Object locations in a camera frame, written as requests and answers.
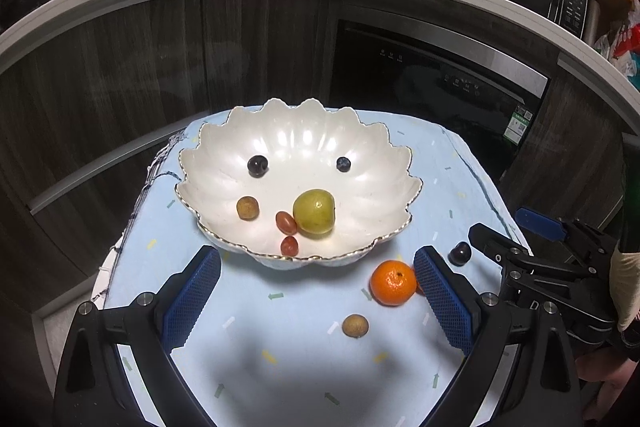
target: light blue tablecloth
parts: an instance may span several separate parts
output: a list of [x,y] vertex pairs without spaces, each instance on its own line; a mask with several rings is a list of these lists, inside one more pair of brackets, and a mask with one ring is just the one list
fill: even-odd
[[[155,174],[126,233],[105,307],[128,305],[157,291],[183,270],[207,238],[177,200],[178,152],[194,148],[204,121],[190,124]],[[396,309],[370,300],[368,280],[385,259],[411,264],[433,245],[444,257],[481,222],[526,241],[497,189],[463,140],[408,116],[358,111],[363,123],[382,121],[394,145],[413,150],[410,173],[424,188],[410,207],[414,220],[396,238],[357,263],[274,271],[245,255],[223,253],[222,275],[184,347],[172,357],[194,395],[219,427],[415,427],[425,418],[462,361],[421,296]],[[462,268],[480,293],[497,293],[499,267],[478,251]],[[367,317],[359,340],[340,330],[352,313]],[[120,346],[127,376],[147,420],[162,425],[135,366]],[[476,424],[487,421],[513,360],[506,350]]]

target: blue gripper pad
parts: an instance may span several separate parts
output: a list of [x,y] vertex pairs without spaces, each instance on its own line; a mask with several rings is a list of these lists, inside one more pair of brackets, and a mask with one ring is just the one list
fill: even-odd
[[158,296],[164,299],[161,315],[161,342],[165,352],[182,347],[220,279],[222,262],[218,250],[202,247],[183,272],[174,274]]
[[522,229],[529,230],[549,241],[564,241],[566,238],[562,223],[529,208],[523,207],[516,210],[514,219]]
[[433,247],[415,253],[414,271],[449,344],[468,357],[480,323],[478,293],[464,276],[451,271]]

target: mandarin orange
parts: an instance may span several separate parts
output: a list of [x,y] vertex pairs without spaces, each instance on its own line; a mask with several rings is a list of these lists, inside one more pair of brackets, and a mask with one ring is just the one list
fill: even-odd
[[415,293],[417,285],[414,271],[402,261],[381,263],[369,281],[371,294],[385,306],[404,304]]

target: dark grape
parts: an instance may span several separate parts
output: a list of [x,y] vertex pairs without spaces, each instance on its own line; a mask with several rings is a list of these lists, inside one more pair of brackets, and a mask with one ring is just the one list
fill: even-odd
[[471,247],[464,241],[460,241],[449,252],[449,262],[455,266],[463,266],[471,259]]
[[249,173],[252,176],[260,178],[264,175],[265,172],[267,172],[267,169],[269,168],[269,162],[267,161],[267,158],[258,154],[251,157],[251,159],[246,164],[246,168],[249,169]]
[[351,169],[351,160],[340,156],[335,162],[335,168],[340,172],[349,172],[349,169]]

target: microwave control panel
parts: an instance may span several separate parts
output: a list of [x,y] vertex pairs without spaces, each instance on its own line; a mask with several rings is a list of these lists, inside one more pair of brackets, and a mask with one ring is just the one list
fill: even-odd
[[588,0],[563,0],[559,25],[579,39],[587,14]]

